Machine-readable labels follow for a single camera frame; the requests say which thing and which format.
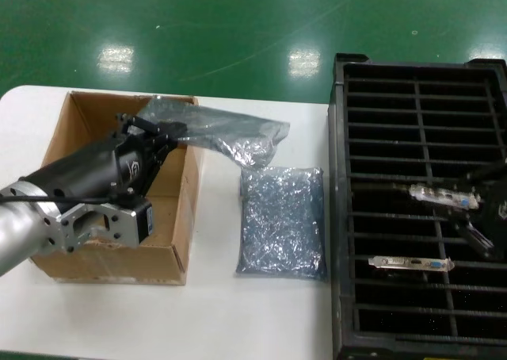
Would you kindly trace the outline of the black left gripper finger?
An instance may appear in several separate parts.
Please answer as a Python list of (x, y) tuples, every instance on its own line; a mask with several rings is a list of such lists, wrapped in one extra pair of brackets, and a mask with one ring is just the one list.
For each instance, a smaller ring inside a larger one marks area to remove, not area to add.
[(187, 124), (182, 122), (159, 122), (155, 125), (154, 136), (148, 149), (148, 174), (155, 178), (167, 155), (177, 148), (178, 142), (187, 133)]
[(140, 139), (168, 139), (169, 134), (160, 124), (126, 113), (116, 115), (116, 138), (135, 137)]

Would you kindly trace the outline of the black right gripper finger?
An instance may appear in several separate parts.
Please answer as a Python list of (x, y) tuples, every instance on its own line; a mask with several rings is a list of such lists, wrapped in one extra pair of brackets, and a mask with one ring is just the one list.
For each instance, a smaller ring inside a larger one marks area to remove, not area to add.
[(483, 258), (496, 256), (494, 223), (481, 216), (459, 217), (454, 221), (454, 228)]
[(459, 182), (468, 185), (483, 184), (498, 181), (506, 177), (506, 161), (499, 161), (467, 172)]

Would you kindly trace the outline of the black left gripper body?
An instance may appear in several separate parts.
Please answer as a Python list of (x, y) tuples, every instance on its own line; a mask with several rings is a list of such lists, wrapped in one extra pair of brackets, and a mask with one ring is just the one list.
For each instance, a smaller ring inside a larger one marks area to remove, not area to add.
[(79, 203), (111, 200), (128, 189), (144, 197), (158, 173), (162, 140), (147, 135), (120, 135), (94, 141), (23, 177), (49, 197), (60, 210)]

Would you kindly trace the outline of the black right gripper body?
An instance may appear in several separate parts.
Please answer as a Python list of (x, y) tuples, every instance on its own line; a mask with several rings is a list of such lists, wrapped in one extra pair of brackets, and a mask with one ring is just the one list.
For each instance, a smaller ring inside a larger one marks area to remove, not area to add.
[(506, 232), (506, 178), (496, 181), (484, 193), (475, 222), (482, 234)]

